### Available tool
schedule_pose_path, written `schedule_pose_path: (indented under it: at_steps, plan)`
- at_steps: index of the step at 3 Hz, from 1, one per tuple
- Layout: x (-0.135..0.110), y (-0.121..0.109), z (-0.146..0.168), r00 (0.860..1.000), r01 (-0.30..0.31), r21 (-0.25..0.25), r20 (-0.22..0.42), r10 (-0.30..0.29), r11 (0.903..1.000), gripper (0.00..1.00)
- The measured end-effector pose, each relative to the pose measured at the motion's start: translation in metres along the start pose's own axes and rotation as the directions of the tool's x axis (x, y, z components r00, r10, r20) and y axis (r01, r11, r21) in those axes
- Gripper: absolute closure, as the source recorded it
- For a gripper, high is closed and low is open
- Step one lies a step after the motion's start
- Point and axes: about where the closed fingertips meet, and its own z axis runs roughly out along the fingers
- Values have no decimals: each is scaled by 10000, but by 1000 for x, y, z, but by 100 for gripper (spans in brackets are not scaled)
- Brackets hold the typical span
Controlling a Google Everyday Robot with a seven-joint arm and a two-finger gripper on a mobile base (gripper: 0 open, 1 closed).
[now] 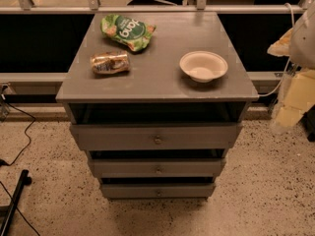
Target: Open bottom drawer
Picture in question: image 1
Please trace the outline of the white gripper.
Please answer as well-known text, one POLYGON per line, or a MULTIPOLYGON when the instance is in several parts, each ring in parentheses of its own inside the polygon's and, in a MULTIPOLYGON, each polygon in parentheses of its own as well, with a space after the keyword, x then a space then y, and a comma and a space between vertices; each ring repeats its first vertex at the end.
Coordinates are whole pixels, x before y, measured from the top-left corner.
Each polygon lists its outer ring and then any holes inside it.
MULTIPOLYGON (((276 57, 289 56, 292 29, 271 44, 267 53, 276 57)), ((271 121, 271 130, 282 134, 294 127, 315 105, 315 70, 302 69, 293 77, 285 75, 271 121)))

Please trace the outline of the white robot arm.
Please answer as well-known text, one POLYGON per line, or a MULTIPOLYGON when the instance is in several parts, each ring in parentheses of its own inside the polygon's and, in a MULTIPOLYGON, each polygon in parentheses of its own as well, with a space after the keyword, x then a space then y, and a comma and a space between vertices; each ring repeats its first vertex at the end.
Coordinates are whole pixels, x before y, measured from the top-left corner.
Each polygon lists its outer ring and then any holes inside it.
POLYGON ((268 48, 267 53, 286 56, 301 68, 294 76, 283 75, 278 103, 273 110, 272 129, 284 133, 315 105, 315 3, 268 48))

